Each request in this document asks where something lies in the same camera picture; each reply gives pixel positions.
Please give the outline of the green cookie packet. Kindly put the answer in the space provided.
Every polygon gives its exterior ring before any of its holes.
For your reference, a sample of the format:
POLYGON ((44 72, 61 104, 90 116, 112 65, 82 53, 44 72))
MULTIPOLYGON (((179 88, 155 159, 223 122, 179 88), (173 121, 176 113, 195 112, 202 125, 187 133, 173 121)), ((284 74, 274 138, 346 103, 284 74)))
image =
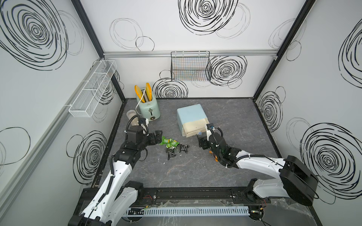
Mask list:
POLYGON ((161 143, 160 145, 169 145, 171 143, 171 140, 170 139, 167 139, 165 136, 162 136, 162 140, 161 140, 161 143))
POLYGON ((179 145, 180 143, 174 139, 168 139, 167 140, 167 144, 166 144, 166 147, 168 149, 175 149, 177 148, 177 146, 179 145))

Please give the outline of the cream drawer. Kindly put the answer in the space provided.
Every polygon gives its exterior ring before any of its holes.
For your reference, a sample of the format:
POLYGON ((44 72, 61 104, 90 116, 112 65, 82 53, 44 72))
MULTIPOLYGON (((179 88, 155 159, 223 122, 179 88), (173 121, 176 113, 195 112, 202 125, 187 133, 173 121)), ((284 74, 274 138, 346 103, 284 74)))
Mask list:
POLYGON ((206 132, 207 124, 209 124, 209 120, 207 118, 184 123, 182 125, 182 136, 192 137, 198 133, 206 132))

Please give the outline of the blue cream drawer cabinet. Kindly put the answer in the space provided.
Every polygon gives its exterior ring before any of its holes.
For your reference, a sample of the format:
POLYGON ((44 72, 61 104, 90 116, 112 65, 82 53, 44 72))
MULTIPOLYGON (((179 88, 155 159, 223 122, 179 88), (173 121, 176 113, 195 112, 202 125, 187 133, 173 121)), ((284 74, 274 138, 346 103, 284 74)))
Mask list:
POLYGON ((177 109, 177 121, 182 134, 182 125, 187 122, 207 118, 201 104, 191 105, 177 109))

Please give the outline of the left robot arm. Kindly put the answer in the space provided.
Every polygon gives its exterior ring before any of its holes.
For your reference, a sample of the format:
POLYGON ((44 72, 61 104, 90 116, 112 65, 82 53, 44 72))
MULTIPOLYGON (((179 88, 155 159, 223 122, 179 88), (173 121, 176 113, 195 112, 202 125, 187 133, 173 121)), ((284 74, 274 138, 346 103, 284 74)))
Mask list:
POLYGON ((125 128, 125 140, 120 149, 109 158, 110 172, 96 195, 85 209, 73 215, 70 226, 115 226, 134 204, 143 187, 131 181, 123 184, 148 146, 162 142, 162 131, 151 133, 147 119, 140 115, 131 117, 125 128))

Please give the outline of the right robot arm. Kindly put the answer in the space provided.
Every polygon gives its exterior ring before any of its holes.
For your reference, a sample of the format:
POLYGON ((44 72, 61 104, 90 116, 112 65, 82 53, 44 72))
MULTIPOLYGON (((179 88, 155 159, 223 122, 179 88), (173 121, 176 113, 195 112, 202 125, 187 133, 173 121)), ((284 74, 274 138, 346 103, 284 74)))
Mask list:
POLYGON ((199 146, 208 149, 225 168, 249 169, 270 176, 269 179, 252 179, 246 190, 249 199, 284 197, 312 206, 319 183, 317 176, 297 157, 272 158, 253 154, 229 146, 224 137, 214 131, 197 134, 199 146))

